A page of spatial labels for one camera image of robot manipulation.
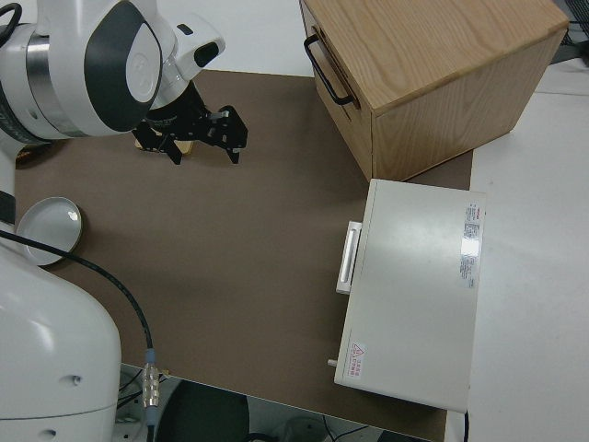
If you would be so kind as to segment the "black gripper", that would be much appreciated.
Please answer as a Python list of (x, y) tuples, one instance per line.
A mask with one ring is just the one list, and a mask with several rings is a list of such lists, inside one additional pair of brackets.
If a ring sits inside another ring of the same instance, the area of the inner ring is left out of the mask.
[(150, 110), (132, 134), (140, 150), (164, 153), (175, 165), (181, 163), (182, 153), (174, 140), (220, 147), (233, 164), (239, 163), (248, 142), (248, 128), (237, 110), (227, 105), (211, 112), (193, 82), (168, 105)]

